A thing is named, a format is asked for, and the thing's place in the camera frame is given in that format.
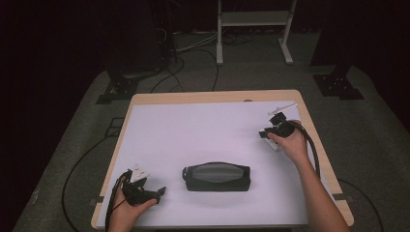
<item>gray carpet floor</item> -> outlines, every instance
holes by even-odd
[[[301,92],[336,175],[368,195],[383,221],[385,231],[410,228],[410,135],[378,95],[370,78],[352,67],[347,78],[359,89],[364,100],[341,101],[323,97],[312,75],[329,73],[333,67],[310,67],[309,62],[319,33],[291,33],[288,46],[294,64],[285,64],[278,46],[279,35],[247,36],[248,43],[226,45],[224,64],[219,67],[215,91],[296,89]],[[179,47],[205,39],[204,36],[179,35]],[[215,44],[202,46],[215,54]],[[203,51],[179,55],[184,68],[164,81],[154,92],[211,91],[217,66]],[[181,62],[171,62],[176,71]],[[137,93],[150,93],[167,71],[140,81]],[[94,231],[90,225],[105,172],[117,141],[108,137],[99,141],[113,118],[125,117],[130,101],[96,104],[109,83],[106,72],[96,76],[84,96],[49,165],[39,181],[32,200],[22,213],[15,231],[73,231],[62,206],[62,189],[74,165],[84,155],[67,184],[67,213],[79,231]],[[367,200],[346,184],[340,184],[351,197],[355,218],[352,231],[380,231]]]

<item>white metal stand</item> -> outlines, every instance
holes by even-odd
[[[222,12],[221,0],[218,1],[218,42],[217,64],[223,64],[222,53],[222,26],[267,26],[284,25],[283,37],[278,39],[286,64],[293,64],[293,59],[287,48],[287,38],[290,32],[297,0],[292,0],[289,11],[275,12]]]

